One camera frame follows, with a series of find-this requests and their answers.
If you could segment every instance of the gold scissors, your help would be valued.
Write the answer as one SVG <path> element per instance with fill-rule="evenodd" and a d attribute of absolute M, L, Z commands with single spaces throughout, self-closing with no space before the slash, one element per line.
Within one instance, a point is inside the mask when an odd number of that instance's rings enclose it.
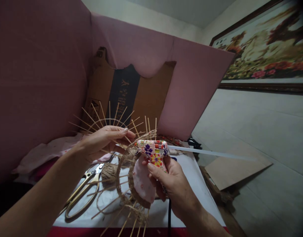
<path fill-rule="evenodd" d="M 91 182 L 98 182 L 100 179 L 100 175 L 101 175 L 101 171 L 103 168 L 104 164 L 100 164 L 98 165 L 98 167 L 91 172 L 87 172 L 83 175 L 82 178 L 84 178 L 85 180 L 78 186 L 78 188 L 72 193 L 72 195 L 69 197 L 69 199 L 67 200 L 64 208 L 61 210 L 60 214 L 61 215 L 65 210 L 65 221 L 66 222 L 72 222 L 74 221 L 76 218 L 78 218 L 79 216 L 81 216 L 86 209 L 92 204 L 92 202 L 94 201 L 94 199 L 96 198 L 96 194 L 94 194 L 91 199 L 79 210 L 77 211 L 75 214 L 69 216 L 69 212 L 70 210 L 76 205 L 76 203 L 89 191 L 89 189 L 93 186 L 93 185 L 97 185 L 96 187 L 96 191 L 97 192 L 99 190 L 99 185 L 100 183 L 94 183 L 94 184 L 90 184 L 87 185 L 87 183 Z"/>

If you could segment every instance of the floral glue gun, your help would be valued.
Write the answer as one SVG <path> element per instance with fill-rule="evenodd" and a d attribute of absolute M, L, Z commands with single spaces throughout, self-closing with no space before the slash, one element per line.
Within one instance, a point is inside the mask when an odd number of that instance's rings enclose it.
<path fill-rule="evenodd" d="M 169 153 L 166 141 L 138 140 L 134 145 L 139 148 L 138 152 L 144 154 L 145 160 L 168 173 L 163 162 L 164 157 Z"/>

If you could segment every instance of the white tablecloth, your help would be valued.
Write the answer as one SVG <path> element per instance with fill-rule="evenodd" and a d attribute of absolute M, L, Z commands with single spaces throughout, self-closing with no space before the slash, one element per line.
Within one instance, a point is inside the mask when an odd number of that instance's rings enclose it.
<path fill-rule="evenodd" d="M 202 177 L 199 166 L 194 158 L 193 153 L 187 153 L 182 155 L 174 155 L 173 157 L 177 158 L 177 161 L 181 164 L 185 176 L 187 177 L 192 190 L 195 195 L 200 200 L 203 207 L 212 214 L 218 222 L 225 226 L 225 223 L 221 217 L 221 214 L 218 211 L 218 208 L 205 184 L 205 181 Z M 118 162 L 117 157 L 113 159 L 112 163 Z M 120 175 L 128 174 L 128 168 L 122 169 Z M 123 177 L 120 180 L 121 182 L 127 181 L 127 177 Z M 102 183 L 100 183 L 100 190 L 103 189 Z M 126 191 L 128 189 L 128 184 L 122 185 L 122 191 Z M 92 193 L 95 191 L 95 187 L 92 187 L 88 193 Z M 116 189 L 109 190 L 103 192 L 99 199 L 100 208 L 104 208 L 107 204 L 109 204 L 112 200 L 118 197 Z M 78 211 L 84 204 L 90 199 L 90 197 L 86 197 L 86 195 L 76 204 L 76 206 L 71 210 L 70 215 Z M 94 216 L 98 209 L 96 207 L 96 200 L 92 203 L 92 205 L 85 211 L 83 215 L 81 215 L 78 219 L 74 220 L 71 223 L 65 222 L 65 213 L 59 216 L 54 226 L 61 227 L 107 227 L 110 223 L 110 220 L 113 219 L 114 215 L 118 212 L 115 212 L 110 215 L 104 215 L 100 213 L 93 220 L 91 217 Z M 106 211 L 112 211 L 116 208 L 120 207 L 120 201 L 115 201 L 110 207 L 106 209 Z M 149 213 L 149 227 L 167 227 L 168 226 L 168 208 L 169 208 L 169 200 L 162 202 L 161 200 L 155 200 L 155 202 L 151 205 L 150 213 Z M 119 217 L 114 221 L 111 227 L 122 227 L 127 216 L 128 216 L 128 208 L 125 208 Z M 134 224 L 135 218 L 129 220 L 126 224 L 126 227 L 132 227 Z M 185 225 L 178 219 L 173 212 L 171 211 L 171 227 L 185 227 Z"/>

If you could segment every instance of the pink foam board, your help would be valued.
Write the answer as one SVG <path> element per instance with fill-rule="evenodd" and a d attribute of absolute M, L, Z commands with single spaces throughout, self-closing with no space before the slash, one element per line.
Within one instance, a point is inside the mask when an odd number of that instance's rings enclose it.
<path fill-rule="evenodd" d="M 78 123 L 92 57 L 79 0 L 0 1 L 0 182 L 27 152 Z"/>
<path fill-rule="evenodd" d="M 165 61 L 177 62 L 158 132 L 182 140 L 190 137 L 234 58 L 230 52 L 96 13 L 92 13 L 92 36 L 93 53 L 106 47 L 109 64 L 117 69 L 133 64 L 149 78 Z"/>

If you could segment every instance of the twine ball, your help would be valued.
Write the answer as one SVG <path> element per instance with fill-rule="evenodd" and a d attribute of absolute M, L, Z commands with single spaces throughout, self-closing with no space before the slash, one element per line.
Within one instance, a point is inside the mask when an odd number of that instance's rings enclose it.
<path fill-rule="evenodd" d="M 137 148 L 135 147 L 131 147 L 128 152 L 124 155 L 124 158 L 125 158 L 125 161 L 123 162 L 124 164 L 128 163 L 130 160 L 133 160 L 134 159 L 134 156 L 137 152 Z"/>
<path fill-rule="evenodd" d="M 112 180 L 103 182 L 103 184 L 113 184 L 115 182 L 117 168 L 118 167 L 116 165 L 106 164 L 103 166 L 101 171 L 102 180 L 107 180 L 112 178 Z"/>

